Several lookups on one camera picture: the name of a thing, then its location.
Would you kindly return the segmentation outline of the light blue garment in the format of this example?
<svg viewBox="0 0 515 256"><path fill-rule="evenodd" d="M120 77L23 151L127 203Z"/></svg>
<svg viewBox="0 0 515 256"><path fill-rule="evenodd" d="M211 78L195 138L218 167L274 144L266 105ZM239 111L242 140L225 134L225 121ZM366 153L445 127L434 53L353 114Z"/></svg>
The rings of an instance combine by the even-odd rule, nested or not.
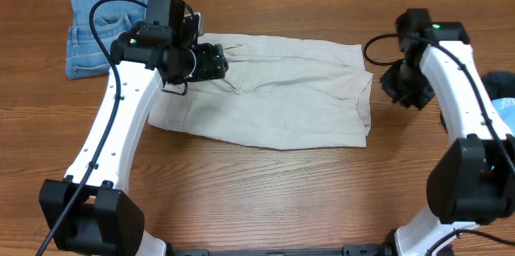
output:
<svg viewBox="0 0 515 256"><path fill-rule="evenodd" d="M514 97L504 97L495 99L492 101L492 105L498 112L502 121L507 125L507 127L512 131L512 134L515 132L515 98Z"/></svg>

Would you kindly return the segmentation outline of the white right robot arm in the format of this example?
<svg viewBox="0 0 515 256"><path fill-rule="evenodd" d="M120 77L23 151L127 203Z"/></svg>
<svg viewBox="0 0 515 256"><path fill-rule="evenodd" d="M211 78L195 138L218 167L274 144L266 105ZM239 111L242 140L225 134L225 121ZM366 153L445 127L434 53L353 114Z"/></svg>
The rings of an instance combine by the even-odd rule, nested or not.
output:
<svg viewBox="0 0 515 256"><path fill-rule="evenodd" d="M430 173L426 206L385 243L390 255L450 255L463 233L514 213L514 135L476 70L461 23L398 18L404 59L381 78L393 101L423 108L438 100L450 147Z"/></svg>

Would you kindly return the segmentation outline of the dark teal garment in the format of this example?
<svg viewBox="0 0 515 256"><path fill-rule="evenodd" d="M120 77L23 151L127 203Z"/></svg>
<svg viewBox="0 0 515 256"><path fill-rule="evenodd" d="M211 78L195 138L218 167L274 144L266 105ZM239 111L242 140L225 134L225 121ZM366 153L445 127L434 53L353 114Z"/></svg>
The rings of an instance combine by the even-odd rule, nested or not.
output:
<svg viewBox="0 0 515 256"><path fill-rule="evenodd" d="M434 68L433 74L429 73L429 69L425 70L425 76L429 80L434 89L436 96L439 98L439 104L442 109L440 114L440 121L444 129L446 124L444 120L445 113L448 113L451 108L451 97L448 92L457 94L457 88L461 84L468 84L468 90L476 87L478 92L480 89L480 82L477 72L471 68L469 72L466 68L464 70L452 70L450 67L439 66L442 69ZM504 97L514 97L514 73L513 72L489 72L481 77L484 89L481 90L482 94L486 92L491 101Z"/></svg>

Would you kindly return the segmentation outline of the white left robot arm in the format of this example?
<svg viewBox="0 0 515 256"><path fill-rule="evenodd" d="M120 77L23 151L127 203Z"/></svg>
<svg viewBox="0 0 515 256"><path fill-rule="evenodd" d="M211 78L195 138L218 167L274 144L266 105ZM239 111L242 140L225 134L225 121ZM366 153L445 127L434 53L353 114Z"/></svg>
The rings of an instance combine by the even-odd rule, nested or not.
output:
<svg viewBox="0 0 515 256"><path fill-rule="evenodd" d="M165 84L221 79L229 69L220 44L197 43L165 31L123 32L109 53L105 95L82 151L62 180L39 192L50 242L82 255L171 255L173 248L145 230L143 211L129 198L134 153Z"/></svg>

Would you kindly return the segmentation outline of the beige cotton shorts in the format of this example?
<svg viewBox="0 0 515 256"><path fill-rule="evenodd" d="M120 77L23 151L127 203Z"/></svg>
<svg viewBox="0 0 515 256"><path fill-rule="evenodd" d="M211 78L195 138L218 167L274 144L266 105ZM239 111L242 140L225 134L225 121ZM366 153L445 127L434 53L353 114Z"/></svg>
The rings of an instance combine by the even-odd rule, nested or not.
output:
<svg viewBox="0 0 515 256"><path fill-rule="evenodd" d="M168 86L150 111L164 130L249 147L365 147L373 75L359 44L207 33L229 62L225 78Z"/></svg>

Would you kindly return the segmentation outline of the folded blue denim jeans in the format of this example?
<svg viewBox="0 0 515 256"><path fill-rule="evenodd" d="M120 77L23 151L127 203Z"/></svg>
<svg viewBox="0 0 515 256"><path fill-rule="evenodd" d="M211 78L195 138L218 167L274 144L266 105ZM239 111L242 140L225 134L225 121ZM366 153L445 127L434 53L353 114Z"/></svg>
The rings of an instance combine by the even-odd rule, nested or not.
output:
<svg viewBox="0 0 515 256"><path fill-rule="evenodd" d="M89 13L100 0L71 0L73 20L68 28L65 72L70 79L109 72L107 58L93 37ZM137 0L147 3L148 0ZM105 2L95 10L93 23L106 49L118 36L145 18L146 9L132 2Z"/></svg>

